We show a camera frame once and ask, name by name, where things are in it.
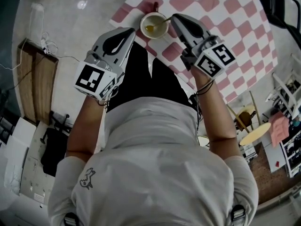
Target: bird logo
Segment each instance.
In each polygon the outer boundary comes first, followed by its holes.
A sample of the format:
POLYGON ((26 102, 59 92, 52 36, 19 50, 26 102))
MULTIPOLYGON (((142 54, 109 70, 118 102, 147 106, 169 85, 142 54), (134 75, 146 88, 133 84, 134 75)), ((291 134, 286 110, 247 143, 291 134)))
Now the bird logo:
POLYGON ((91 177, 95 174, 93 168, 89 168, 85 173, 85 178, 79 181, 82 187, 86 187, 88 190, 93 188, 91 177))

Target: table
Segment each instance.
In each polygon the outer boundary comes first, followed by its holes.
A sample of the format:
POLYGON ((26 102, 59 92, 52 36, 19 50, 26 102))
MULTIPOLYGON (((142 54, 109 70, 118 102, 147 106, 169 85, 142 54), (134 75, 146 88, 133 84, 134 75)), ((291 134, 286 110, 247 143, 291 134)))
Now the table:
POLYGON ((145 47, 195 89, 191 73, 180 59, 184 45, 169 26, 159 40, 144 37, 139 21, 159 3, 166 17, 174 13, 190 15, 202 21, 212 34, 225 40, 237 57, 230 68, 216 78, 226 103, 253 86, 277 65, 277 52, 269 22, 259 0, 126 0, 110 20, 115 27, 133 27, 136 42, 145 47))

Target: white cup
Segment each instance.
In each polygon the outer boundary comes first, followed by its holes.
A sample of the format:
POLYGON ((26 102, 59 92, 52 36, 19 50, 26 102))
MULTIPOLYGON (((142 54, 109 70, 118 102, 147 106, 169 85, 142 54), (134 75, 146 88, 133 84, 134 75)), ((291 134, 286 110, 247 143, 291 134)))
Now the white cup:
POLYGON ((142 34, 149 39, 159 39, 168 31, 168 22, 162 23, 167 18, 158 12, 158 4, 154 4, 154 12, 148 13, 140 21, 140 30, 142 34), (146 26, 155 26, 152 32, 146 30, 146 26))

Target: pink and white checkered tablecloth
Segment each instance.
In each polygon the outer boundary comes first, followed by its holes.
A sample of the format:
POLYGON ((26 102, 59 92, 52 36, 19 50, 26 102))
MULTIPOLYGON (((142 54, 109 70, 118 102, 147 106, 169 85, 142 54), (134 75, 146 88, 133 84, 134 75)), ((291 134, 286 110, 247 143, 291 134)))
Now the pink and white checkered tablecloth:
POLYGON ((195 88, 195 81, 185 69, 180 55, 185 46, 172 26, 168 34, 150 40, 139 30, 140 19, 152 12, 153 3, 166 17, 182 13, 202 21, 210 32, 225 40, 236 55, 236 63, 216 78, 226 102, 254 85, 277 65, 277 53, 269 22, 259 0, 126 0, 110 20, 115 27, 133 27, 136 42, 160 59, 195 88))

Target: hand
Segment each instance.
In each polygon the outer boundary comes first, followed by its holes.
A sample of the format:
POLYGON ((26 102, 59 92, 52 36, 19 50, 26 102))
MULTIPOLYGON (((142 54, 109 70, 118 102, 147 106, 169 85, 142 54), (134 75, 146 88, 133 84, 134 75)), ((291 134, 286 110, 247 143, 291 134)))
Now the hand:
POLYGON ((210 78, 195 66, 192 66, 190 71, 196 81, 198 89, 200 89, 210 81, 210 78))

